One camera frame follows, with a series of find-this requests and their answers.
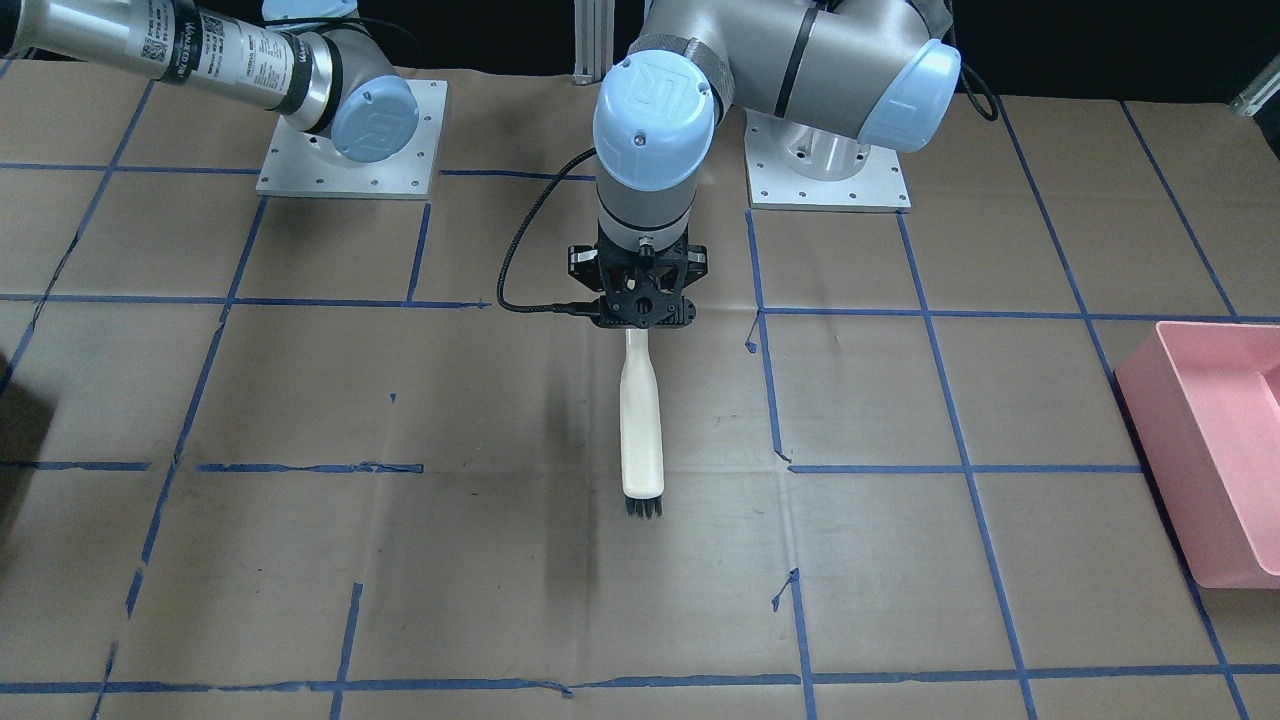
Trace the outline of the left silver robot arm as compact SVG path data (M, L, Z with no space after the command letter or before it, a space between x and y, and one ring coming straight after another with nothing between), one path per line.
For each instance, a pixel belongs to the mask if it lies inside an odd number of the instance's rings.
M731 108L897 151L928 143L961 74L942 1L655 1L593 117L598 238L570 250L602 328L681 327L708 270L698 173Z

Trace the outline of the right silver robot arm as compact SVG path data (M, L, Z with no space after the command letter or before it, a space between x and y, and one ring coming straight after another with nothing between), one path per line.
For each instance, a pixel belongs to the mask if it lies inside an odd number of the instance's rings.
M255 26L192 1L5 1L3 53L42 49L274 111L356 163L383 161L419 104L355 1L266 1Z

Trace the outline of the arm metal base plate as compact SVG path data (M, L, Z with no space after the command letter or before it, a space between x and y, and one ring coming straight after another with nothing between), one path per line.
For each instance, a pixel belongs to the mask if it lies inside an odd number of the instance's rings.
M257 193L289 199L429 200L449 85L443 79L410 79L408 86L419 105L419 126L398 152L383 161L351 161L329 138L293 129L282 118L259 173Z
M783 211L905 213L911 208L890 149L746 110L750 208Z

